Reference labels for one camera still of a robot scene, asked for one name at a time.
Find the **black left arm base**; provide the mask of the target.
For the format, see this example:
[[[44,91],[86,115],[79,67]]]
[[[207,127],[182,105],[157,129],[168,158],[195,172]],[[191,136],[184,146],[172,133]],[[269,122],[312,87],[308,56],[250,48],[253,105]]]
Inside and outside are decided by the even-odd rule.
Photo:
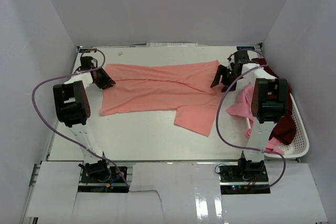
[[[104,163],[104,160],[93,164],[79,164],[81,168],[79,193],[128,193],[129,188],[124,179],[131,178],[127,166],[115,166]]]

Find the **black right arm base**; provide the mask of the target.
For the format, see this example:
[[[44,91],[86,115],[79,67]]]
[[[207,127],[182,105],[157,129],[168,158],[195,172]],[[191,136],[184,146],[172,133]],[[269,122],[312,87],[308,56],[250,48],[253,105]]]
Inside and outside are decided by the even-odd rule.
[[[214,168],[219,176],[221,195],[270,194],[266,167],[259,171],[243,171],[238,165],[217,164]]]

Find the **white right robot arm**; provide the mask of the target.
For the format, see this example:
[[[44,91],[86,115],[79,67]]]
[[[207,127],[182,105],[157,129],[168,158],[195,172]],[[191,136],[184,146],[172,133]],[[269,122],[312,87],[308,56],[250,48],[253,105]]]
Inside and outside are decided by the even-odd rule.
[[[242,150],[237,175],[245,182],[255,177],[257,167],[262,167],[269,137],[280,119],[286,115],[288,108],[287,80],[267,73],[265,68],[268,65],[259,65],[250,60],[248,51],[249,49],[241,49],[231,54],[228,58],[229,66],[219,65],[211,84],[213,88],[222,83],[224,95],[241,78],[254,86],[251,101],[253,126],[247,146],[227,144]]]

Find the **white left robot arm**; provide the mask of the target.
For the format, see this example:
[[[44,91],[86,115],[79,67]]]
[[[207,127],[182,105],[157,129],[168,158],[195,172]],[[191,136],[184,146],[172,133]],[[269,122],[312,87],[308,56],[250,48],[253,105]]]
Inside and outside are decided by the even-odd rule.
[[[104,152],[98,146],[88,125],[91,116],[86,88],[95,84],[105,90],[115,85],[106,71],[98,68],[98,61],[91,56],[80,58],[77,75],[68,81],[53,86],[56,115],[61,123],[70,129],[75,140],[80,143],[84,164],[82,168],[92,169],[93,176],[101,182],[110,178],[111,168],[103,160]]]

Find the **salmon pink t shirt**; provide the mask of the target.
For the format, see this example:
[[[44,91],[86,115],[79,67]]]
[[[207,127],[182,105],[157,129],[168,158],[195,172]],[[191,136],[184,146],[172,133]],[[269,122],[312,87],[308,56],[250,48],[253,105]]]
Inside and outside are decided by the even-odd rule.
[[[209,136],[222,98],[212,82],[220,63],[215,61],[174,66],[108,64],[116,84],[103,92],[100,115],[174,110],[174,124]]]

